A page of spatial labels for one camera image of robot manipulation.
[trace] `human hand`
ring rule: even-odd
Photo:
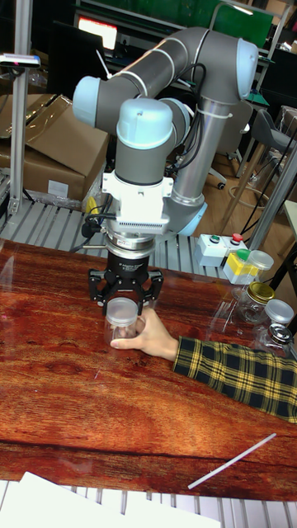
[[[178,340],[171,337],[156,312],[151,308],[145,308],[139,318],[144,329],[133,339],[114,339],[111,346],[123,350],[136,348],[142,350],[149,356],[163,357],[166,360],[175,361],[177,357]]]

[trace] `red button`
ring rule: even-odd
[[[239,233],[233,233],[232,239],[235,242],[240,242],[241,240],[243,240],[243,236],[242,236],[242,234],[239,234]]]

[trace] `white straw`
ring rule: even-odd
[[[232,465],[232,464],[234,464],[234,462],[237,462],[238,460],[242,459],[244,456],[249,455],[250,453],[252,453],[252,451],[254,451],[255,449],[257,449],[258,447],[263,446],[263,444],[266,444],[269,440],[271,440],[271,439],[274,438],[275,436],[276,436],[276,433],[273,432],[272,435],[269,435],[267,438],[264,438],[264,440],[261,440],[260,442],[258,442],[257,444],[253,445],[252,447],[250,447],[249,449],[247,449],[246,451],[244,451],[244,452],[241,453],[240,455],[235,456],[235,458],[233,458],[233,459],[230,460],[229,462],[226,462],[226,464],[220,465],[219,468],[214,469],[214,471],[210,471],[210,473],[208,473],[208,474],[205,475],[204,477],[198,478],[198,480],[196,480],[195,482],[193,482],[192,484],[190,484],[190,485],[188,486],[188,488],[189,488],[189,489],[192,489],[192,488],[194,488],[195,486],[198,486],[199,484],[201,484],[202,482],[204,482],[205,480],[210,479],[210,477],[213,477],[214,475],[216,475],[216,474],[219,473],[220,471],[223,471],[224,469],[228,468],[230,465]]]
[[[103,60],[103,58],[102,58],[102,56],[101,56],[100,51],[98,51],[98,49],[96,49],[96,53],[97,53],[97,55],[98,55],[98,58],[99,58],[99,60],[100,60],[100,62],[101,62],[101,64],[102,64],[103,68],[104,68],[105,71],[106,71],[106,76],[107,76],[107,78],[110,79],[110,78],[112,77],[112,73],[110,73],[110,72],[108,71],[108,68],[107,68],[107,66],[106,66],[106,64],[105,64],[105,62],[104,62],[104,60]]]

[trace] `white paper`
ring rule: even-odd
[[[60,181],[49,180],[48,192],[51,195],[60,196],[61,198],[67,198],[69,185],[67,183],[61,183]]]
[[[125,515],[25,473],[10,483],[0,511],[1,528],[219,528],[220,523],[156,502],[130,501]]]
[[[8,486],[0,512],[1,528],[128,528],[120,513],[104,508],[56,484],[25,473]]]

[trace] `gold jar lid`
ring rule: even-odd
[[[263,282],[251,282],[247,294],[260,304],[267,304],[269,300],[275,298],[275,291]]]

